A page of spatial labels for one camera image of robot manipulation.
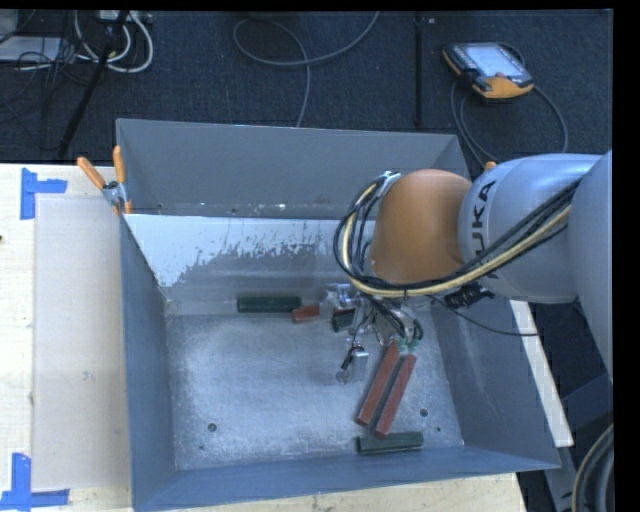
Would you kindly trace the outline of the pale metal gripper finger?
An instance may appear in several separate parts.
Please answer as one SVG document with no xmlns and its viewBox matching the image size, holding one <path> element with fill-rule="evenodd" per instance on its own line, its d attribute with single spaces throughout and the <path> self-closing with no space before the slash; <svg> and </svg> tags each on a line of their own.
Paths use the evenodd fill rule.
<svg viewBox="0 0 640 512">
<path fill-rule="evenodd" d="M 343 360 L 336 379 L 341 384 L 362 382 L 365 380 L 369 352 L 364 349 L 351 349 Z"/>
<path fill-rule="evenodd" d="M 330 320 L 339 316 L 354 319 L 358 298 L 350 284 L 329 283 L 325 285 L 324 291 L 324 297 L 320 301 L 321 319 Z"/>
</svg>

